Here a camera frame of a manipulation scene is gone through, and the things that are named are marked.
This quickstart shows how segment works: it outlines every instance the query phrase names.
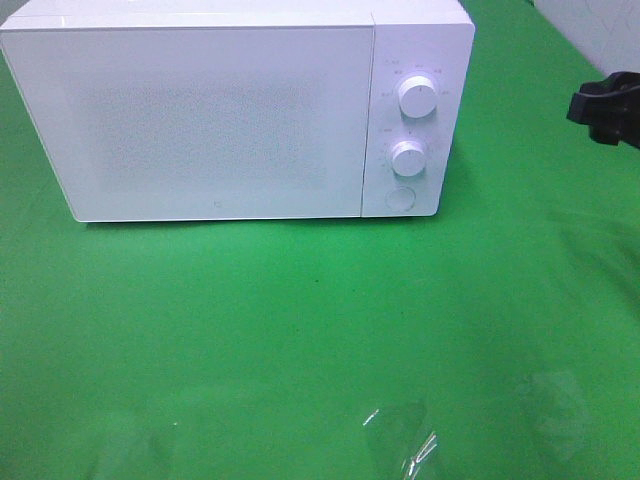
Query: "round button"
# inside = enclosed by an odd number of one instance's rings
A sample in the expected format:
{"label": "round button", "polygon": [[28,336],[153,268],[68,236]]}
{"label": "round button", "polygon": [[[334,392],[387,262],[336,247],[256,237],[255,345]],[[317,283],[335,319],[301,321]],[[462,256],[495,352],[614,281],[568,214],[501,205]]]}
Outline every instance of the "round button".
{"label": "round button", "polygon": [[387,206],[394,212],[406,212],[416,201],[416,192],[409,187],[400,187],[387,194]]}
{"label": "round button", "polygon": [[407,117],[422,118],[429,115],[438,103],[434,83],[423,75],[407,78],[398,88],[400,110]]}
{"label": "round button", "polygon": [[427,163],[422,145],[418,142],[400,142],[391,152],[391,167],[402,177],[413,177],[419,174]]}

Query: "microwave top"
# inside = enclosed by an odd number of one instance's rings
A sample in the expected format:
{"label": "microwave top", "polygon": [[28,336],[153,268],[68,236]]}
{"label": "microwave top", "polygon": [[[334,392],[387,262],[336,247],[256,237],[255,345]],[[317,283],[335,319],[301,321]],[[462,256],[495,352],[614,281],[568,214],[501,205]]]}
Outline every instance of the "microwave top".
{"label": "microwave top", "polygon": [[31,0],[1,30],[469,23],[456,0]]}

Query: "control panel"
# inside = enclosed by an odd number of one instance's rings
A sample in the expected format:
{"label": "control panel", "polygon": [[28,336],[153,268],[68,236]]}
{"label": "control panel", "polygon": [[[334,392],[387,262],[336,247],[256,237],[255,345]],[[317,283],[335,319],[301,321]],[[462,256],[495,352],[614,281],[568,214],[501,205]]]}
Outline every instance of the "control panel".
{"label": "control panel", "polygon": [[363,217],[438,209],[473,35],[470,22],[376,24]]}

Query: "green backdrop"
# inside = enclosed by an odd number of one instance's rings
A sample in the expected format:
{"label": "green backdrop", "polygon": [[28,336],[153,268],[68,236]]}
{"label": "green backdrop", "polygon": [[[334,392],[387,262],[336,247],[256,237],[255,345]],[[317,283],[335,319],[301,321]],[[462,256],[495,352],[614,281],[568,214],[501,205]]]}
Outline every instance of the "green backdrop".
{"label": "green backdrop", "polygon": [[0,66],[0,478],[640,478],[640,152],[526,2],[433,218],[75,223]]}

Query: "white knob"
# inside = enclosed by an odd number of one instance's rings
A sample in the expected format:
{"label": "white knob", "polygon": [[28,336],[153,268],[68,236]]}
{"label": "white knob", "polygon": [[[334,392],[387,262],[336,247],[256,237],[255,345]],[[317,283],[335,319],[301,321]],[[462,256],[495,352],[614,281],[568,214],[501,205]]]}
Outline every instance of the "white knob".
{"label": "white knob", "polygon": [[427,163],[424,148],[418,142],[400,142],[391,152],[391,167],[403,177],[419,174]]}
{"label": "white knob", "polygon": [[429,115],[438,103],[434,83],[423,75],[407,78],[398,88],[400,110],[407,117],[422,118]]}

